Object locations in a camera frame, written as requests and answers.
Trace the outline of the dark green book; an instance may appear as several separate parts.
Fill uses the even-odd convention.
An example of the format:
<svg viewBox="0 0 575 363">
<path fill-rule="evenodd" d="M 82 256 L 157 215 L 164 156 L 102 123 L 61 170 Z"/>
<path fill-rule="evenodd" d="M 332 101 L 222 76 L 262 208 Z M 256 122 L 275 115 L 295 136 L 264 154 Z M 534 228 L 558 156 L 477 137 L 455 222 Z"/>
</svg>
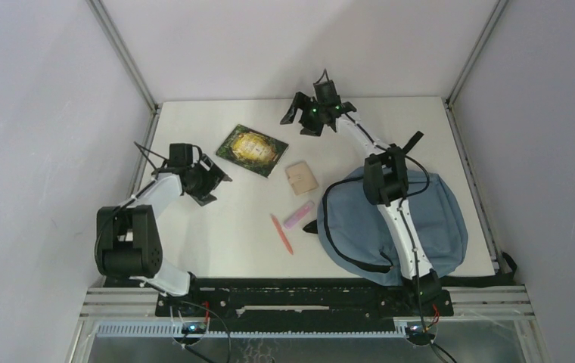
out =
<svg viewBox="0 0 575 363">
<path fill-rule="evenodd" d="M 269 178 L 289 144 L 238 124 L 228 134 L 215 155 L 263 178 Z"/>
</svg>

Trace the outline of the beige snap wallet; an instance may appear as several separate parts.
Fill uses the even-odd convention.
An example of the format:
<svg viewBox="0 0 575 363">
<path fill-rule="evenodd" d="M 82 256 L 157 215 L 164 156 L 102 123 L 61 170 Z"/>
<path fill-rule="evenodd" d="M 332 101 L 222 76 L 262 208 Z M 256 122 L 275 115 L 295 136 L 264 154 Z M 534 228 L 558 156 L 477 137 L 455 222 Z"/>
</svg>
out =
<svg viewBox="0 0 575 363">
<path fill-rule="evenodd" d="M 314 191 L 319 187 L 319 183 L 305 161 L 288 166 L 285 169 L 285 175 L 296 196 Z"/>
</svg>

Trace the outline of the blue student backpack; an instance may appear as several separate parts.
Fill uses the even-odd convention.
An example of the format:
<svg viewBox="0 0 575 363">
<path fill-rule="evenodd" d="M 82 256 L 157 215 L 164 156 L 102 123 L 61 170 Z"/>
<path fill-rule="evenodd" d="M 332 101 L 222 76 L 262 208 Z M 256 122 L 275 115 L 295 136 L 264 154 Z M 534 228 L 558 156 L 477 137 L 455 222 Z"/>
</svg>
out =
<svg viewBox="0 0 575 363">
<path fill-rule="evenodd" d="M 365 198 L 363 167 L 327 187 L 316 220 L 304 231 L 316 234 L 328 256 L 341 268 L 381 286 L 403 284 L 399 259 L 383 216 Z M 412 221 L 422 247 L 444 286 L 491 287 L 514 284 L 517 265 L 491 276 L 453 277 L 466 257 L 468 230 L 458 202 L 437 174 L 408 170 Z"/>
</svg>

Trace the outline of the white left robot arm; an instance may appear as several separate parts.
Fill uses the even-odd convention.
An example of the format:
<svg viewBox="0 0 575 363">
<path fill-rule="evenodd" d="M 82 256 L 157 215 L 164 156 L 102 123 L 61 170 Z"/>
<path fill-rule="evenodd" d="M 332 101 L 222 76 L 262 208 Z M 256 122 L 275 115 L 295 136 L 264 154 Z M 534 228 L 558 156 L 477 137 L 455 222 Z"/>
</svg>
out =
<svg viewBox="0 0 575 363">
<path fill-rule="evenodd" d="M 191 287 L 194 275 L 163 256 L 157 220 L 182 196 L 199 206 L 216 201 L 213 191 L 232 179 L 195 144 L 175 143 L 151 180 L 117 206 L 103 206 L 96 215 L 95 263 L 107 278 L 129 279 L 167 296 L 185 315 L 198 313 L 204 300 Z"/>
</svg>

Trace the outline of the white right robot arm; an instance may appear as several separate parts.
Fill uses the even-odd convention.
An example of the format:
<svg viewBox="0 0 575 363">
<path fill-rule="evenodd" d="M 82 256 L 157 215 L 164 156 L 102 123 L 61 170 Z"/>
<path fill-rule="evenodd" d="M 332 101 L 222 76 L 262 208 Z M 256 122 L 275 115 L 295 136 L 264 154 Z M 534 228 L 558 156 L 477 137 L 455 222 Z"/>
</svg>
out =
<svg viewBox="0 0 575 363">
<path fill-rule="evenodd" d="M 442 293 L 440 279 L 421 245 L 409 207 L 409 151 L 421 140 L 416 132 L 406 145 L 388 144 L 364 127 L 356 107 L 342 101 L 331 80 L 317 82 L 315 94 L 297 92 L 282 125 L 294 121 L 301 134 L 319 137 L 328 126 L 345 137 L 364 156 L 362 181 L 366 200 L 383 216 L 397 251 L 402 282 L 407 291 L 404 304 L 409 312 L 422 315 Z"/>
</svg>

